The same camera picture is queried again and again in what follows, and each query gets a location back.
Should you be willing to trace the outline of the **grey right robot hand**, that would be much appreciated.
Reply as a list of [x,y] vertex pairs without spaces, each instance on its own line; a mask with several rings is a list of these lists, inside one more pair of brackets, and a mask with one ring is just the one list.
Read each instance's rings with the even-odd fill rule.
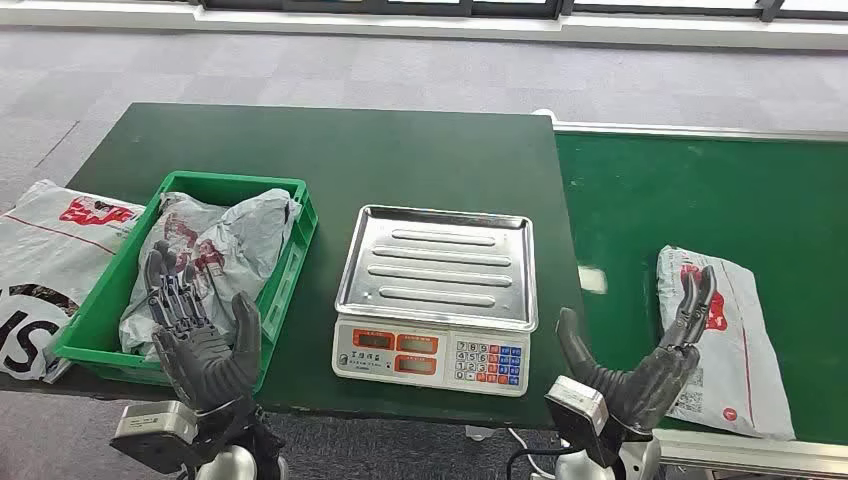
[[579,318],[560,309],[557,335],[571,377],[603,395],[608,412],[627,428],[646,434],[674,405],[700,360],[697,343],[707,325],[709,307],[717,292],[712,266],[683,277],[684,297],[674,319],[654,350],[630,371],[598,363],[578,335]]

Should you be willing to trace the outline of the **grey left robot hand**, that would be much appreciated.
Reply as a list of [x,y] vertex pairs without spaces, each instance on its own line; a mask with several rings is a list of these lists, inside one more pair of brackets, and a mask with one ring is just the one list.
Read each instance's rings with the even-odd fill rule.
[[148,253],[143,280],[154,321],[151,340],[178,398],[200,412],[250,398],[260,373],[260,313],[241,291],[230,301],[236,323],[228,342],[209,319],[194,287],[195,271],[179,273],[162,240]]

